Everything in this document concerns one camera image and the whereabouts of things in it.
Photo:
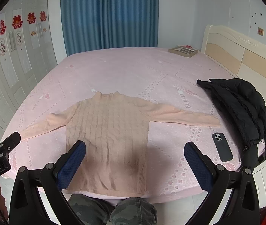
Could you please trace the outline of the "person's left hand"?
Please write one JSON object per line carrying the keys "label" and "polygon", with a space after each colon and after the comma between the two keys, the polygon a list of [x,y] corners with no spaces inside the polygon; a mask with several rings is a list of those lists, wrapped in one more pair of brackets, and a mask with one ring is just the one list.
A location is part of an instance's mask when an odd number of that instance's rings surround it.
{"label": "person's left hand", "polygon": [[1,194],[1,186],[0,186],[0,210],[4,216],[4,218],[6,220],[9,219],[9,213],[8,213],[8,210],[7,210],[7,206],[5,204],[5,198],[4,196]]}

